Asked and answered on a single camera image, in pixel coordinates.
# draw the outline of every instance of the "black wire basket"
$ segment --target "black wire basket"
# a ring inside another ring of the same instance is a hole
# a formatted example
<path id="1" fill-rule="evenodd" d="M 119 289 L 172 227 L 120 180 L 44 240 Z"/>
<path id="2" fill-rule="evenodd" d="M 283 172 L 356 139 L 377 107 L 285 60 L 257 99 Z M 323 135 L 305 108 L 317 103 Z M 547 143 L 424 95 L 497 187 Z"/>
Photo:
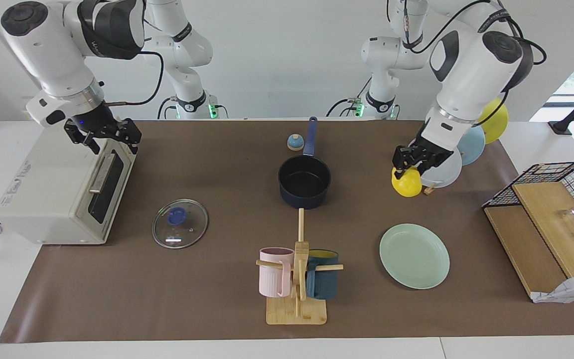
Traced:
<path id="1" fill-rule="evenodd" d="M 513 191 L 513 186 L 515 184 L 541 182 L 562 182 L 574 198 L 574 162 L 533 165 L 483 207 L 521 206 L 522 203 Z"/>

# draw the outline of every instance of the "green plate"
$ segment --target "green plate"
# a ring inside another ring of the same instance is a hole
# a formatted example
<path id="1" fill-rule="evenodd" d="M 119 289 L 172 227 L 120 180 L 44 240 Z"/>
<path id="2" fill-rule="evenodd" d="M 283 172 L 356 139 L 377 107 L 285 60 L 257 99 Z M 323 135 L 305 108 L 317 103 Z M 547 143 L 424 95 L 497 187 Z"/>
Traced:
<path id="1" fill-rule="evenodd" d="M 450 267 L 448 252 L 438 236 L 410 223 L 387 230 L 380 241 L 380 259 L 391 277 L 413 289 L 437 286 Z"/>

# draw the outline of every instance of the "brown leather mat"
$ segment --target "brown leather mat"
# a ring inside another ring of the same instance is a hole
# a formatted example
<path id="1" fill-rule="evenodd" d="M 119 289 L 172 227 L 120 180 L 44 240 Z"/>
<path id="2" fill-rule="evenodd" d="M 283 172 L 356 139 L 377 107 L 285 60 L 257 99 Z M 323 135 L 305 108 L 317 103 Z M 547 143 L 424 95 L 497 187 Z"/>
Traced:
<path id="1" fill-rule="evenodd" d="M 278 191 L 287 137 L 306 122 L 140 122 L 143 141 L 110 238 L 43 247 L 0 343 L 198 339 L 541 336 L 574 334 L 573 304 L 533 304 L 481 205 L 517 173 L 500 143 L 452 186 L 403 198 L 391 187 L 396 145 L 416 121 L 322 122 L 316 156 L 332 171 L 326 203 L 307 211 L 312 248 L 340 253 L 338 297 L 321 327 L 265 324 L 258 250 L 293 247 L 298 213 Z M 160 247 L 152 219 L 178 198 L 201 202 L 195 245 Z M 381 236 L 417 223 L 444 241 L 451 269 L 417 291 L 380 263 Z"/>

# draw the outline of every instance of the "pink mug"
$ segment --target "pink mug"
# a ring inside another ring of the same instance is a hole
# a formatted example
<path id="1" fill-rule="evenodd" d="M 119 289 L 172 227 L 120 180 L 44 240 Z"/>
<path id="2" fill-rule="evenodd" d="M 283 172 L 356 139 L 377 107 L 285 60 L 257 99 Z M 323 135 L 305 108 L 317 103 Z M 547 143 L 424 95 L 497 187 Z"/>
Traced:
<path id="1" fill-rule="evenodd" d="M 283 298 L 291 294 L 291 265 L 293 264 L 293 249 L 269 247 L 260 250 L 260 260 L 280 263 L 280 268 L 259 266 L 260 279 L 258 291 L 270 298 Z"/>

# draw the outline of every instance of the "blue round object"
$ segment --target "blue round object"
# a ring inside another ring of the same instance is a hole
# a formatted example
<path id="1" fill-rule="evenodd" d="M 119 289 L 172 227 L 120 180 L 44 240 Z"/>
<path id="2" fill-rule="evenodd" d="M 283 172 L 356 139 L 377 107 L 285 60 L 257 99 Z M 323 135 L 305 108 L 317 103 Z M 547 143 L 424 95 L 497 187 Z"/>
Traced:
<path id="1" fill-rule="evenodd" d="M 289 136 L 287 140 L 287 147 L 292 151 L 300 151 L 305 146 L 305 140 L 299 134 Z"/>
<path id="2" fill-rule="evenodd" d="M 182 207 L 174 207 L 169 210 L 167 220 L 169 225 L 182 225 L 187 220 L 187 211 Z"/>
<path id="3" fill-rule="evenodd" d="M 457 145 L 457 149 L 462 154 L 462 166 L 475 162 L 484 152 L 485 145 L 486 138 L 481 126 L 469 130 Z"/>

